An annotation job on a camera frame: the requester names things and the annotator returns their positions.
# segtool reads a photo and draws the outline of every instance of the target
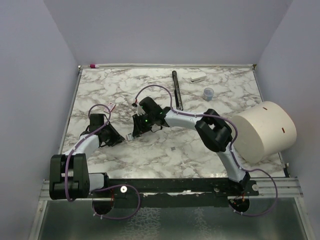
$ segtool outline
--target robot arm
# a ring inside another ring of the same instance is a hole
[[[65,168],[67,157],[72,149],[85,138],[85,141],[73,152],[70,163],[68,177],[68,189],[71,198],[85,198],[89,192],[101,189],[105,186],[107,175],[103,173],[88,173],[87,159],[98,148],[109,146],[113,147],[121,143],[124,138],[109,123],[96,134],[89,136],[90,133],[104,125],[104,114],[90,115],[90,125],[80,135],[79,141],[64,154],[53,155],[50,161],[50,186],[49,194],[53,200],[65,199]]]
[[[161,127],[182,127],[195,130],[200,135],[204,145],[209,150],[217,153],[221,159],[232,187],[240,192],[245,189],[250,175],[248,172],[241,170],[232,157],[229,148],[233,139],[232,130],[224,120],[213,117],[196,117],[197,113],[192,112],[180,111],[180,113],[185,113],[189,116],[176,114],[170,107],[162,109],[151,97],[144,98],[139,103],[139,106],[143,109],[143,114],[135,114],[133,116],[133,137],[138,137],[150,131],[154,124]],[[199,114],[219,116],[213,109],[208,109],[206,112]]]

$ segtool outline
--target gray wall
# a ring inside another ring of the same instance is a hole
[[[257,78],[266,100],[282,106],[297,128],[296,144],[283,152],[298,176],[320,239],[320,1],[294,0],[264,50]]]
[[[292,0],[44,0],[80,64],[254,64]]]
[[[42,0],[0,3],[0,239],[27,239],[77,63]]]

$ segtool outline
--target white marble countertop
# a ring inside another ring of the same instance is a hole
[[[260,103],[261,97],[253,71],[249,68],[98,68],[84,69],[79,82],[63,152],[70,149],[89,125],[88,110],[94,104],[116,103],[111,114],[112,126],[125,138],[133,131],[131,106],[138,91],[149,84],[159,84],[174,92],[172,71],[177,71],[183,108],[190,112],[204,112],[211,108],[221,116],[231,118]],[[192,74],[204,72],[207,80],[191,84]],[[202,99],[206,87],[214,89],[212,101]],[[139,100],[152,97],[163,108],[169,106],[168,93],[150,87]],[[95,108],[93,113],[102,113]],[[90,173],[107,173],[111,178],[217,178],[226,177],[226,170],[218,156],[208,150],[198,133],[179,127],[147,132],[133,141],[114,147],[99,148],[87,160]],[[284,177],[279,158],[275,154],[266,160],[249,164],[247,169],[261,168],[273,177]],[[265,177],[253,172],[252,177]]]

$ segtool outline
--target clear plastic cup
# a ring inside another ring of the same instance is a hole
[[[211,101],[214,96],[214,90],[211,87],[206,87],[203,90],[203,99],[207,102]]]

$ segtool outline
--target black bracket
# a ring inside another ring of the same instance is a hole
[[[208,109],[204,114],[220,116],[213,109]],[[209,125],[212,124],[214,124],[213,129],[209,127]],[[199,133],[204,145],[215,153],[225,152],[227,145],[233,139],[231,136],[231,128],[222,119],[204,116],[201,120],[196,122],[194,127]]]
[[[162,109],[151,97],[147,96],[139,102],[145,114],[133,115],[133,132],[132,136],[139,137],[141,134],[152,130],[153,125],[168,127],[165,117],[170,110],[169,107]]]
[[[86,130],[81,133],[82,135],[90,134],[105,124],[105,114],[92,113],[90,114],[90,125]],[[117,130],[108,123],[103,129],[96,133],[99,138],[99,147],[113,147],[119,143],[122,143],[125,139],[117,132]]]
[[[53,200],[66,199],[65,173],[67,156],[64,154],[53,155],[50,160],[49,195]],[[72,155],[69,169],[73,176],[68,177],[68,191],[72,199],[86,198],[90,190],[90,180],[86,154]]]
[[[155,178],[155,179],[109,179],[108,187],[115,185],[132,185],[140,195],[141,208],[181,208],[214,206],[226,208],[228,197],[237,197],[240,193],[231,186],[228,178]],[[249,180],[244,189],[245,196],[258,196],[253,190],[254,180]],[[192,191],[194,194],[183,194]],[[136,208],[137,194],[131,188],[122,193],[120,188],[114,189],[115,208]],[[93,192],[90,198],[111,198],[110,191]],[[110,206],[110,201],[101,203]]]
[[[237,194],[243,194],[250,180],[250,174],[246,171],[243,179],[240,182],[232,181],[229,179],[229,186]]]

